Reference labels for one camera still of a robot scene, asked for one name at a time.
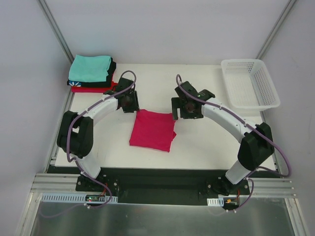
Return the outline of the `black t shirt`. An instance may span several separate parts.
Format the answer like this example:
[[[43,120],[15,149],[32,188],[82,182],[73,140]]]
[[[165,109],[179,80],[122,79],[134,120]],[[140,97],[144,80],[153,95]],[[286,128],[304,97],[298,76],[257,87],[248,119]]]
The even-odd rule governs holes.
[[[113,74],[116,70],[116,63],[111,58],[111,64],[108,69],[108,76],[106,77],[106,82],[96,82],[96,83],[84,83],[84,82],[75,82],[67,80],[66,84],[71,87],[86,87],[86,88],[108,88],[111,86],[111,82],[113,79]]]

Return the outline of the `pink t shirt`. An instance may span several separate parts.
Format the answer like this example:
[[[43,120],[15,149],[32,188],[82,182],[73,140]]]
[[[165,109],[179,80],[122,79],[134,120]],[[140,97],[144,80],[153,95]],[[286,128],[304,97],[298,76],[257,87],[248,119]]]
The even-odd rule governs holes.
[[[170,152],[176,133],[171,113],[156,113],[141,109],[136,118],[129,140],[130,146]]]

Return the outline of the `red t shirt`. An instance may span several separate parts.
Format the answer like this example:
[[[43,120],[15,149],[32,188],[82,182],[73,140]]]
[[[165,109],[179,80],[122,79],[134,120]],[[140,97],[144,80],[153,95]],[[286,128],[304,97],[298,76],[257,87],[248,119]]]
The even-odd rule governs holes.
[[[108,90],[112,90],[118,83],[111,82],[111,86],[108,88],[86,88],[86,87],[71,87],[73,93],[104,93]]]

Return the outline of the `teal t shirt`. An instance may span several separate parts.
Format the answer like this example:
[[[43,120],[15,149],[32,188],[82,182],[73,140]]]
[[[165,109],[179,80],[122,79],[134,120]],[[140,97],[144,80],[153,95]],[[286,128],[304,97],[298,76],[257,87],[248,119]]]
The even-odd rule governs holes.
[[[84,83],[106,82],[110,64],[110,56],[76,55],[70,67],[68,79]]]

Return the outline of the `white plastic laundry basket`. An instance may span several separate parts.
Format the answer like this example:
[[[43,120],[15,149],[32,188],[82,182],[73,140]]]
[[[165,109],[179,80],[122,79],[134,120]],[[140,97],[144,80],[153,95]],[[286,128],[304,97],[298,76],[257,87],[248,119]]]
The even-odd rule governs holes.
[[[262,60],[225,59],[221,69],[232,109],[262,112],[280,106],[273,80]]]

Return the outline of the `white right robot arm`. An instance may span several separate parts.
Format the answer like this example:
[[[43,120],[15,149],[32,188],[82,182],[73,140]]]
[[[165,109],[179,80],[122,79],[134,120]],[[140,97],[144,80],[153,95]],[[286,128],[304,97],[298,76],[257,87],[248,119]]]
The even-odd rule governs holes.
[[[171,99],[174,120],[209,118],[240,144],[237,161],[211,184],[217,194],[233,194],[241,181],[274,153],[270,126],[245,120],[225,107],[213,93],[206,89],[198,92],[188,81],[178,84],[175,92],[177,97]]]

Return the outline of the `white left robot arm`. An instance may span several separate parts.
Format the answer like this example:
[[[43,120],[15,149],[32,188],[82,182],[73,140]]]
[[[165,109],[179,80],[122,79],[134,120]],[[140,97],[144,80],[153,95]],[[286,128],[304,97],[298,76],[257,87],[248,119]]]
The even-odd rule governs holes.
[[[94,127],[107,115],[122,109],[124,113],[139,110],[136,80],[124,77],[106,91],[94,104],[79,112],[66,111],[63,114],[57,146],[66,153],[69,163],[76,163],[81,174],[88,177],[87,186],[99,191],[104,186],[104,179],[99,176],[101,167],[93,155]]]

